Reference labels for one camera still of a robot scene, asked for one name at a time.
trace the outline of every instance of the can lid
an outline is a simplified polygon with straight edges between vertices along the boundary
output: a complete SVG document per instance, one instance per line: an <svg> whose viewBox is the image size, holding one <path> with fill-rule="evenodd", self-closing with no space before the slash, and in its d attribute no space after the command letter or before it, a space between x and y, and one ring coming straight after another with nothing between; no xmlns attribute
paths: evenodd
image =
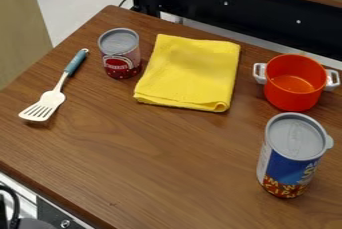
<svg viewBox="0 0 342 229"><path fill-rule="evenodd" d="M295 160L315 158L325 151L326 133L309 116L284 113L267 125L267 141L281 155Z"/></svg>
<svg viewBox="0 0 342 229"><path fill-rule="evenodd" d="M107 55L120 55L133 50L139 43L136 32L127 28L116 28L102 34L98 40L101 51Z"/></svg>

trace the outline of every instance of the white handle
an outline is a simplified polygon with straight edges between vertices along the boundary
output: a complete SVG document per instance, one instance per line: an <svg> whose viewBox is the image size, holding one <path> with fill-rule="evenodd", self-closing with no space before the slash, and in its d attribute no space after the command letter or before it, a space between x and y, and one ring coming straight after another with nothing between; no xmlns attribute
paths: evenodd
<svg viewBox="0 0 342 229"><path fill-rule="evenodd" d="M327 84L325 85L324 90L333 91L335 88L341 85L340 75L335 70L326 69L326 71L327 71Z"/></svg>
<svg viewBox="0 0 342 229"><path fill-rule="evenodd" d="M327 135L326 141L327 141L327 143L326 143L327 149L331 149L334 147L334 139L331 136Z"/></svg>
<svg viewBox="0 0 342 229"><path fill-rule="evenodd" d="M265 70L266 70L265 63L255 63L253 66L253 76L259 84L266 84L267 80L265 76Z"/></svg>

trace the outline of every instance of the folded towel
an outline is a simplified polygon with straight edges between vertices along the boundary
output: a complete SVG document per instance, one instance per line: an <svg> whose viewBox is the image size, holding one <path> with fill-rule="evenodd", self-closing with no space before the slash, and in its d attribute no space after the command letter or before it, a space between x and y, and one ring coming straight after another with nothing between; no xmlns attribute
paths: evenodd
<svg viewBox="0 0 342 229"><path fill-rule="evenodd" d="M240 46L159 34L134 90L139 102L224 112L230 106Z"/></svg>

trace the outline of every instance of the tin can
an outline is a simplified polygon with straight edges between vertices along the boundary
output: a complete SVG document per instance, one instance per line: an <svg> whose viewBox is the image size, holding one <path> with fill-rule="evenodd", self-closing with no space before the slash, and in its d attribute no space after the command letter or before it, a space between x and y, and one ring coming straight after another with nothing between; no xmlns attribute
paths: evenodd
<svg viewBox="0 0 342 229"><path fill-rule="evenodd" d="M282 113L266 126L257 166L259 183L271 194L294 198L305 192L333 139L314 119Z"/></svg>
<svg viewBox="0 0 342 229"><path fill-rule="evenodd" d="M139 35L127 28L116 28L98 39L103 66L114 79L127 79L141 71Z"/></svg>

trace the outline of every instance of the wall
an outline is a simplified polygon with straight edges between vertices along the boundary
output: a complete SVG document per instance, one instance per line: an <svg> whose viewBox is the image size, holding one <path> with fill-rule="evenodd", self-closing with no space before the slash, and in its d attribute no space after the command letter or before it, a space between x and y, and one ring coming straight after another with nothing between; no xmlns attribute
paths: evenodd
<svg viewBox="0 0 342 229"><path fill-rule="evenodd" d="M0 89L51 48L36 0L0 0Z"/></svg>

